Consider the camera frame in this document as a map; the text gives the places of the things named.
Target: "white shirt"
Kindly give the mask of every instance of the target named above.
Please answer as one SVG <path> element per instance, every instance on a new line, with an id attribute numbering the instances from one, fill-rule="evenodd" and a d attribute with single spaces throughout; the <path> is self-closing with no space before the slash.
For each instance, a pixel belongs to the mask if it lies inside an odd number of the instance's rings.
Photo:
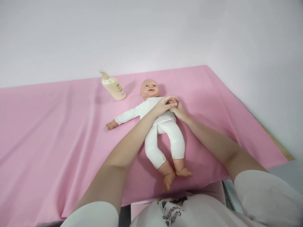
<path id="1" fill-rule="evenodd" d="M 247 170 L 235 179 L 243 214 L 229 210 L 203 194 L 177 200 L 157 200 L 133 220 L 130 227 L 290 227 L 303 219 L 303 196 L 282 179 L 266 172 Z M 118 227 L 118 213 L 107 202 L 89 203 L 71 214 L 61 227 Z"/>
<path id="2" fill-rule="evenodd" d="M 162 98 L 163 97 L 150 97 L 134 109 L 126 111 L 125 113 L 116 117 L 115 121 L 120 125 L 138 116 L 140 116 L 140 119 L 142 119 Z M 168 110 L 157 117 L 153 126 L 169 120 L 174 120 L 176 122 L 175 114 Z"/>

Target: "forearm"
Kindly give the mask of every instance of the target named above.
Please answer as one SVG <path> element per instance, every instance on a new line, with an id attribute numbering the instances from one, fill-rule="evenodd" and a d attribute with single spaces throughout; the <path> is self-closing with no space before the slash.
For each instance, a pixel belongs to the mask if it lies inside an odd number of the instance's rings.
<path id="1" fill-rule="evenodd" d="M 156 117 L 148 113 L 136 126 L 115 146 L 109 154 L 87 191 L 75 207 L 80 207 L 95 201 L 105 201 L 112 204 L 120 213 L 123 188 L 132 165 L 143 141 Z"/>
<path id="2" fill-rule="evenodd" d="M 226 135 L 188 117 L 184 121 L 201 143 L 225 166 L 232 181 L 245 170 L 267 170 Z"/>
<path id="3" fill-rule="evenodd" d="M 156 117 L 150 112 L 115 146 L 104 164 L 129 167 L 135 159 Z"/>
<path id="4" fill-rule="evenodd" d="M 226 135 L 206 126 L 192 117 L 184 121 L 201 143 L 221 162 L 242 148 Z"/>

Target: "white sleeve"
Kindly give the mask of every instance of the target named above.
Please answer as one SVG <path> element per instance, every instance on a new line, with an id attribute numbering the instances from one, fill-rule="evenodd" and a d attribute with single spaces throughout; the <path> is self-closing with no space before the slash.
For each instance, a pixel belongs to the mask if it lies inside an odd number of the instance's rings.
<path id="1" fill-rule="evenodd" d="M 134 109 L 131 109 L 119 115 L 118 117 L 115 118 L 115 121 L 120 125 L 122 123 L 125 123 L 131 119 L 138 117 L 139 115 L 140 115 L 140 105 L 138 105 Z"/>
<path id="2" fill-rule="evenodd" d="M 118 227 L 119 216 L 116 208 L 107 202 L 89 203 L 72 213 L 61 227 Z"/>
<path id="3" fill-rule="evenodd" d="M 303 196 L 281 178 L 259 170 L 246 170 L 235 178 L 243 213 L 266 226 L 299 226 Z"/>

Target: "white onesie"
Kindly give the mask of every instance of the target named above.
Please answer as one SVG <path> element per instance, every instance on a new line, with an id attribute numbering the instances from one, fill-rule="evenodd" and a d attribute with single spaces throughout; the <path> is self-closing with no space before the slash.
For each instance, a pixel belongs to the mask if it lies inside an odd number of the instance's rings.
<path id="1" fill-rule="evenodd" d="M 115 118 L 120 125 L 135 117 L 142 119 L 163 97 L 150 97 L 134 109 L 126 111 Z M 170 150 L 173 159 L 183 159 L 185 142 L 181 130 L 176 124 L 175 114 L 166 111 L 157 117 L 145 138 L 145 153 L 156 169 L 166 161 L 164 154 L 158 148 L 157 135 L 167 133 L 170 140 Z"/>

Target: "pink fabric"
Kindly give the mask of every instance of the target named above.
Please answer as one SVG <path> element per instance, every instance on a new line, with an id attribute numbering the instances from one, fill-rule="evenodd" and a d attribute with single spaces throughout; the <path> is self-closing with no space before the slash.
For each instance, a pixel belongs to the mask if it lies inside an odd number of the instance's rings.
<path id="1" fill-rule="evenodd" d="M 139 105 L 140 83 L 155 79 L 163 96 L 175 95 L 189 113 L 245 147 L 264 167 L 287 162 L 242 103 L 207 66 L 117 76 L 127 98 L 114 100 L 101 79 L 85 79 L 0 90 L 0 220 L 3 226 L 34 226 L 66 218 L 114 146 L 139 121 L 112 131 L 105 124 Z M 186 143 L 192 178 L 176 178 L 171 193 L 202 188 L 228 179 L 224 167 L 186 125 L 178 121 Z M 170 159 L 166 134 L 159 148 Z M 123 205 L 163 193 L 162 177 L 144 147 L 134 161 Z"/>

